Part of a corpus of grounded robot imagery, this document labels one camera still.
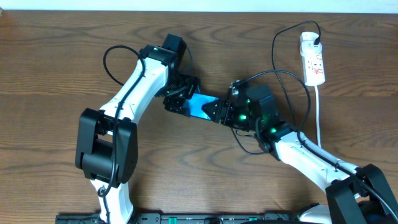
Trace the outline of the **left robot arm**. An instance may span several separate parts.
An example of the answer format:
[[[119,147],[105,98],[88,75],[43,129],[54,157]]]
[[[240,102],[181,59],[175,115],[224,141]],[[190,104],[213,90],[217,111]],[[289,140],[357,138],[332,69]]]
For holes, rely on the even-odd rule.
[[[137,125],[149,103],[163,97],[167,111],[190,116],[186,101],[199,79],[180,71],[187,44],[168,34],[161,46],[135,52],[137,65],[121,89],[99,110],[85,109],[79,119],[75,165],[94,186],[99,223],[132,223],[134,206],[128,181],[138,159]]]

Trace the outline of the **blue Galaxy smartphone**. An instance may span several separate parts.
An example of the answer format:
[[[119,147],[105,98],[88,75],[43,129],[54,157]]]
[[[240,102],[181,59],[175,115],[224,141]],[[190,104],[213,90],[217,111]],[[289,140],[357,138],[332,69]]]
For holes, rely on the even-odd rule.
[[[210,120],[210,117],[202,110],[202,106],[217,99],[215,96],[194,93],[189,100],[185,100],[183,108],[188,110],[189,116]]]

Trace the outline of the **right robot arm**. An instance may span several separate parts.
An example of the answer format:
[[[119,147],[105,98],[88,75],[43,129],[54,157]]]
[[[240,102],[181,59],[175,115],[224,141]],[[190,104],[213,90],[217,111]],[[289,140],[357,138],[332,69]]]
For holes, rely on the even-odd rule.
[[[326,194],[327,205],[311,205],[297,215],[302,223],[397,223],[397,201],[382,171],[359,167],[330,154],[300,128],[280,118],[267,85],[234,83],[232,100],[215,98],[201,109],[208,119],[231,129],[253,131],[261,154],[301,172]]]

